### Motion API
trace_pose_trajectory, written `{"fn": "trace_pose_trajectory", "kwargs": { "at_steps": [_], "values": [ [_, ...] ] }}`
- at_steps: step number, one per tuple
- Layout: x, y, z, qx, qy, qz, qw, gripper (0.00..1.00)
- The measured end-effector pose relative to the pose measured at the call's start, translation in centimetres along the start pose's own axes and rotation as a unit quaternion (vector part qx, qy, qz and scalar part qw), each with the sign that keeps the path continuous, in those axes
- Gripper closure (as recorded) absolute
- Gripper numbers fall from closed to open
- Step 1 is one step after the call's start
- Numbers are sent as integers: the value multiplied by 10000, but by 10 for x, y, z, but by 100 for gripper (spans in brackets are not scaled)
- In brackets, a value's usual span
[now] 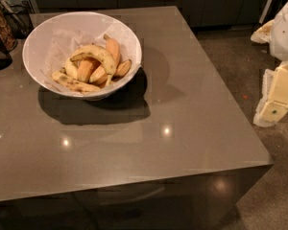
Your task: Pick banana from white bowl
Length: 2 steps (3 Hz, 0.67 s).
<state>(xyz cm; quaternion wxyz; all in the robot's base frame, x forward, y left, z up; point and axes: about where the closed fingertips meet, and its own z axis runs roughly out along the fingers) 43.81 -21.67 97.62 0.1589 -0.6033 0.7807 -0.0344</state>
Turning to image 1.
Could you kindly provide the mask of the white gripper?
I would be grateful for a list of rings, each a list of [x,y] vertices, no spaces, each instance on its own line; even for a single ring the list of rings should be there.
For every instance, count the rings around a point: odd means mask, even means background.
[[[255,110],[253,123],[271,127],[288,113],[288,2],[272,19],[258,28],[251,41],[270,42],[270,53],[282,60],[275,70],[266,69],[262,82],[262,98]]]

